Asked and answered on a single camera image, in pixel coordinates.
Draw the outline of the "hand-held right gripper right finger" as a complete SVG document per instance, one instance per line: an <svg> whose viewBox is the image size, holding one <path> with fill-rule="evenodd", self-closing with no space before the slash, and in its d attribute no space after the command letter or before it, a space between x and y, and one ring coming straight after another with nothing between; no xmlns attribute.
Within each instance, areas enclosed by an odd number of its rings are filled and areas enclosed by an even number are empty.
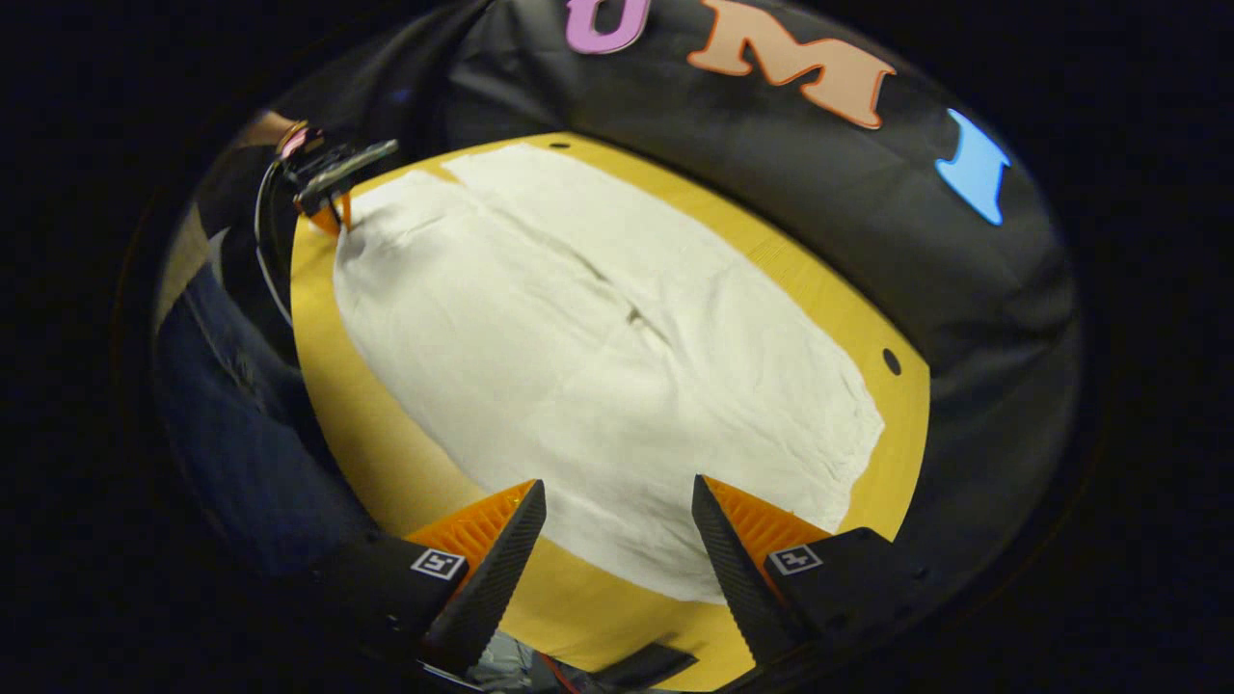
<svg viewBox="0 0 1234 694"><path fill-rule="evenodd" d="M872 529L830 533L705 474L691 514L759 671L830 669L926 617L933 567Z"/></svg>

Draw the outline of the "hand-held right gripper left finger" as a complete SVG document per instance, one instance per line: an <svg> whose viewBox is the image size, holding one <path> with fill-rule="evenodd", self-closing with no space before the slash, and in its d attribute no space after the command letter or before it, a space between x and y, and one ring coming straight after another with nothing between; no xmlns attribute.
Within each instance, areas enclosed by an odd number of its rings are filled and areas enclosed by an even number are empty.
<svg viewBox="0 0 1234 694"><path fill-rule="evenodd" d="M539 479L400 537L370 532L308 571L313 617L410 680L462 680L520 585L547 516Z"/></svg>

